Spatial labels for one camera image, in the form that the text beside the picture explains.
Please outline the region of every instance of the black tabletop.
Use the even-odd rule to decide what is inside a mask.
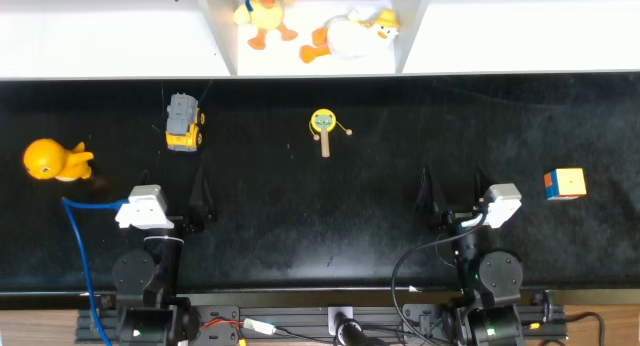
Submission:
[[[175,92],[201,99],[201,153],[166,148]],[[438,236],[415,211],[422,170],[468,198],[478,165],[523,195],[494,236],[522,258],[526,287],[636,287],[639,104],[637,74],[2,83],[0,291],[85,288],[61,197],[126,198],[146,172],[179,214],[198,167],[218,219],[186,237],[180,292],[388,286],[397,259]],[[354,132],[330,133],[328,159],[308,129],[318,108]],[[31,179],[22,154],[44,137],[84,141],[93,179]],[[582,167],[588,196],[546,201],[543,176],[558,167]],[[112,264],[143,233],[118,229],[112,211],[75,214],[96,289],[113,289]],[[434,250],[400,272],[405,286],[457,282]]]

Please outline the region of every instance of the yellow toy truck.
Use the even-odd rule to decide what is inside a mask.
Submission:
[[[167,113],[167,147],[174,151],[197,151],[202,145],[201,127],[205,122],[198,100],[186,94],[172,95]]]

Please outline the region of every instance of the toy cube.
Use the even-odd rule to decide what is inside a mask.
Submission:
[[[544,175],[547,200],[571,200],[587,194],[581,168],[555,169]]]

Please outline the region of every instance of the white duck plush toy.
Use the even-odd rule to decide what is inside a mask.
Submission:
[[[353,59],[384,50],[398,35],[400,24],[393,10],[384,9],[371,22],[360,20],[357,11],[348,16],[337,16],[325,27],[313,31],[313,44],[300,49],[300,58],[311,63],[320,56],[332,55],[340,59]]]

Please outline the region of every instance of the blue cable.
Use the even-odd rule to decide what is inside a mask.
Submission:
[[[69,201],[66,198],[62,198],[62,206],[64,206],[64,210],[67,212],[67,216],[69,217],[69,221],[71,221],[71,226],[73,226],[73,232],[76,234],[76,239],[78,240],[78,247],[80,248],[80,255],[82,256],[82,266],[84,266],[84,276],[87,281],[87,289],[89,290],[89,303],[91,304],[91,315],[96,322],[96,326],[98,327],[98,332],[102,337],[102,340],[107,346],[111,346],[111,341],[107,337],[107,333],[104,332],[104,328],[102,327],[102,322],[100,322],[100,316],[98,316],[98,312],[96,311],[96,302],[95,296],[93,294],[93,284],[91,283],[91,274],[89,273],[89,261],[87,259],[87,251],[84,249],[84,243],[82,242],[82,237],[80,237],[80,231],[78,231],[78,224],[76,223],[76,219],[73,217],[73,212],[71,212],[71,207],[81,208],[81,209],[111,209],[111,210],[119,210],[120,207],[127,203],[127,200],[117,201],[113,203],[104,203],[104,204],[85,204],[80,202]]]

